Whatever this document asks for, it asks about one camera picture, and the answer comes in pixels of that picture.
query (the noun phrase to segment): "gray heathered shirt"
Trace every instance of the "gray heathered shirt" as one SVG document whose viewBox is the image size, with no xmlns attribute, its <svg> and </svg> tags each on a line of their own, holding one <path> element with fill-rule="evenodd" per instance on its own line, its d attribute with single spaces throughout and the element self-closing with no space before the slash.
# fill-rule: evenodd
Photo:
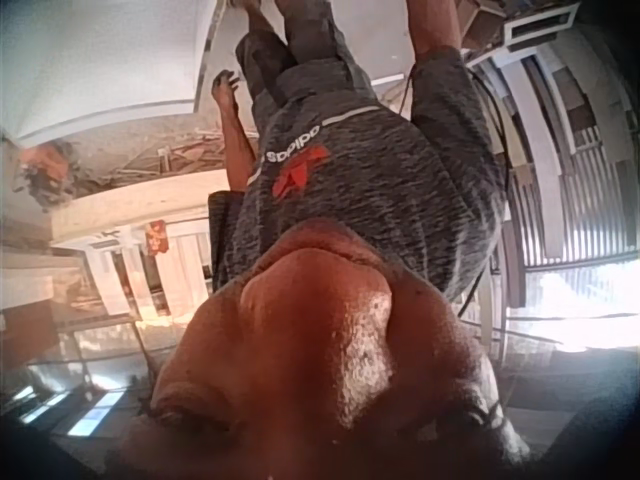
<svg viewBox="0 0 640 480">
<path fill-rule="evenodd" d="M 350 227 L 450 300 L 479 274 L 504 213 L 504 170 L 456 50 L 416 65 L 411 122 L 350 89 L 337 60 L 287 70 L 253 110 L 260 153 L 247 192 L 209 199 L 217 288 L 316 217 Z"/>
</svg>

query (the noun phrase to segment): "nose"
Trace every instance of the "nose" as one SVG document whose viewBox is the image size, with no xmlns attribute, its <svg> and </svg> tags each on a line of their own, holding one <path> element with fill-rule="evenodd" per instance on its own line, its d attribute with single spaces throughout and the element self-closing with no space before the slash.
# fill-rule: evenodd
<svg viewBox="0 0 640 480">
<path fill-rule="evenodd" d="M 254 359 L 251 397 L 262 418 L 279 422 L 269 431 L 324 432 L 331 442 L 386 388 L 391 291 L 374 268 L 297 250 L 246 285 L 240 309 Z"/>
</svg>

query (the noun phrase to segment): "hand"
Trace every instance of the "hand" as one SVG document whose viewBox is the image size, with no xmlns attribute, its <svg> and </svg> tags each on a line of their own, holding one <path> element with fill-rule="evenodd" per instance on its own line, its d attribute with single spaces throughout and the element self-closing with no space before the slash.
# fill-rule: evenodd
<svg viewBox="0 0 640 480">
<path fill-rule="evenodd" d="M 218 104 L 221 112 L 238 113 L 235 91 L 238 89 L 240 79 L 229 70 L 221 71 L 213 80 L 211 95 Z"/>
</svg>

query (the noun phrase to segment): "foot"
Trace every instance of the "foot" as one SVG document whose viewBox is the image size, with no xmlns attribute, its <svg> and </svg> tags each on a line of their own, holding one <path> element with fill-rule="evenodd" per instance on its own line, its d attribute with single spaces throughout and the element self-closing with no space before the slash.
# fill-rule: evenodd
<svg viewBox="0 0 640 480">
<path fill-rule="evenodd" d="M 244 10 L 256 8 L 260 10 L 262 0 L 229 0 L 229 6 L 233 8 L 242 8 Z"/>
</svg>

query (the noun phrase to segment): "leg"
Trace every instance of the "leg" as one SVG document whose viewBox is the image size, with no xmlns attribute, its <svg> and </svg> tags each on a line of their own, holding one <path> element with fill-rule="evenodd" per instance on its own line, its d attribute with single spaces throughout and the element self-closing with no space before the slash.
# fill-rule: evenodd
<svg viewBox="0 0 640 480">
<path fill-rule="evenodd" d="M 337 57 L 349 70 L 354 90 L 376 98 L 369 76 L 354 60 L 344 34 L 336 26 L 329 0 L 275 0 L 275 3 L 284 17 L 289 49 L 298 63 Z"/>
<path fill-rule="evenodd" d="M 249 17 L 249 33 L 238 44 L 236 57 L 255 101 L 275 84 L 281 73 L 294 67 L 296 61 L 260 11 L 259 1 L 236 0 L 232 6 L 244 9 Z"/>
</svg>

